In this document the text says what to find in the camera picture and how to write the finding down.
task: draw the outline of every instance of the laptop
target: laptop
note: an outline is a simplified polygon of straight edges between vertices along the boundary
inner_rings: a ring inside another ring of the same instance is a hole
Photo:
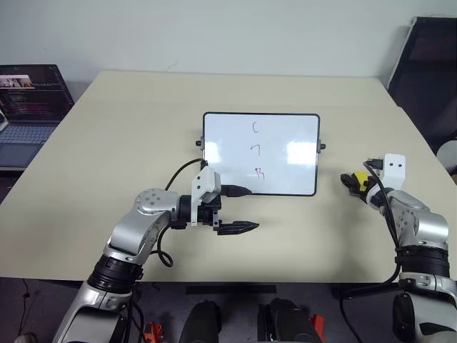
[[[0,171],[25,170],[73,105],[55,64],[0,65]]]

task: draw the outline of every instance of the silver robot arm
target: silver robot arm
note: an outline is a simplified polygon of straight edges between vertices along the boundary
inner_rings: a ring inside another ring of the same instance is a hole
[[[403,290],[393,302],[393,332],[402,342],[457,342],[457,287],[449,277],[448,223],[400,190],[404,156],[387,154],[367,162],[379,174],[393,215]],[[381,189],[366,173],[341,175],[352,195],[387,216]]]
[[[250,194],[242,187],[222,187],[219,175],[205,166],[192,182],[192,195],[180,197],[164,189],[147,189],[130,212],[116,225],[90,277],[83,282],[65,314],[53,343],[119,342],[129,323],[121,315],[131,299],[142,265],[148,259],[159,232],[186,223],[211,225],[218,234],[239,234],[258,226],[251,222],[222,224],[220,194]]]

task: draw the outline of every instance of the white wall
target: white wall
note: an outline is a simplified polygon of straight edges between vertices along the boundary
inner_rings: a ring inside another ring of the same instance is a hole
[[[57,64],[75,98],[102,69],[386,82],[411,18],[432,15],[457,1],[0,0],[0,64]]]

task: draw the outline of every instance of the yellow object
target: yellow object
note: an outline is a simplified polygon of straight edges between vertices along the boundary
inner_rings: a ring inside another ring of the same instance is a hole
[[[360,184],[360,192],[366,191],[364,182],[368,181],[368,173],[365,173],[364,171],[355,171],[354,175],[357,178],[358,184]]]

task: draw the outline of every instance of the beige table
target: beige table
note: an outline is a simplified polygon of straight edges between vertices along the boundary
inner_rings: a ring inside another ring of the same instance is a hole
[[[144,280],[380,282],[394,269],[381,216],[348,195],[342,172],[369,156],[407,158],[404,189],[442,213],[456,248],[457,188],[406,114],[375,79],[106,71],[81,97],[0,206],[0,275],[85,279],[135,196],[164,187],[185,161],[206,111],[321,116],[314,197],[223,199],[222,218],[259,222],[239,236],[210,227],[171,230]],[[173,189],[189,194],[198,167]],[[451,254],[457,277],[457,253]]]

